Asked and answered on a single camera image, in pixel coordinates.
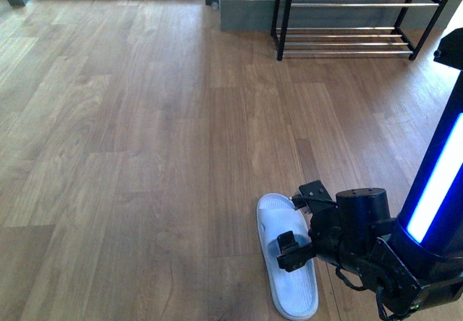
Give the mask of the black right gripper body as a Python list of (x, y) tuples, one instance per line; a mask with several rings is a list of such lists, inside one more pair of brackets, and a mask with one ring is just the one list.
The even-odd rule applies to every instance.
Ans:
[(331, 197), (316, 180), (301, 185), (289, 200), (294, 210), (309, 210), (310, 242), (280, 253), (281, 269), (290, 273), (317, 257), (333, 265), (350, 289), (372, 291), (380, 316), (409, 316), (420, 308), (416, 278), (386, 242), (396, 221), (385, 189), (351, 189)]

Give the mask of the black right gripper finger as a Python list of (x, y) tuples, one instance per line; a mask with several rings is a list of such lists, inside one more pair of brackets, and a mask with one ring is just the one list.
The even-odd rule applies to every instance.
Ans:
[(299, 243), (296, 241), (293, 231), (287, 231), (278, 235), (277, 242), (281, 254), (290, 253), (299, 247)]

